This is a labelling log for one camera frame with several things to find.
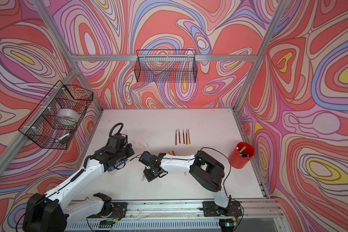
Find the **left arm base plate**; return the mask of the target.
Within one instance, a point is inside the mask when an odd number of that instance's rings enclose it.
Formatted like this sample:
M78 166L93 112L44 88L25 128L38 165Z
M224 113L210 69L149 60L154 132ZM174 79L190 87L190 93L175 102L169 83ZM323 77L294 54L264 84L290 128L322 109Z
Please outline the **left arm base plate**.
M126 216L127 213L127 202L112 202L112 207L108 209L108 213L98 213L96 215L91 215L88 219L91 218L112 218L112 219L122 219Z

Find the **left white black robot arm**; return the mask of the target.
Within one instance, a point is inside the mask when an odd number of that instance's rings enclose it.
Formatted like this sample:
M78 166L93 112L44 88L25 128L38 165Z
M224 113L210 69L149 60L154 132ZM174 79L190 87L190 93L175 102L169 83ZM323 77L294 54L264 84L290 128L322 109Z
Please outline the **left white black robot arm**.
M81 203L69 206L73 198L97 177L134 155L132 144L125 134L109 135L107 144L93 155L87 156L84 165L64 182L45 194L29 198L23 219L24 232L63 232L71 225L89 216L109 217L114 211L111 197L96 193Z

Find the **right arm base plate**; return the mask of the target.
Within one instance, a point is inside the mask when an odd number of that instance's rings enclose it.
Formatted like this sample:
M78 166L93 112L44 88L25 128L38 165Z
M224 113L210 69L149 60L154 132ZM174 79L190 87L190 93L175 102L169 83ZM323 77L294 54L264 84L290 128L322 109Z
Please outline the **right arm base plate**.
M241 204L238 201L231 200L226 208L220 207L212 201L202 202L203 206L200 208L205 217L235 217L239 218L243 215Z

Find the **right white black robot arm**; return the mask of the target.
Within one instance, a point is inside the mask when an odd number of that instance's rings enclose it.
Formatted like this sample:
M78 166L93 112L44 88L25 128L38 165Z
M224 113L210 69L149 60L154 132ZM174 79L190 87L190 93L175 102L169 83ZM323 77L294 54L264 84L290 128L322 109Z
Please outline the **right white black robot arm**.
M203 188L212 192L216 206L224 209L229 206L230 199L222 186L224 165L204 151L199 150L190 156L166 153L156 156L145 151L138 161L146 167L144 176L148 182L162 178L169 172L189 173Z

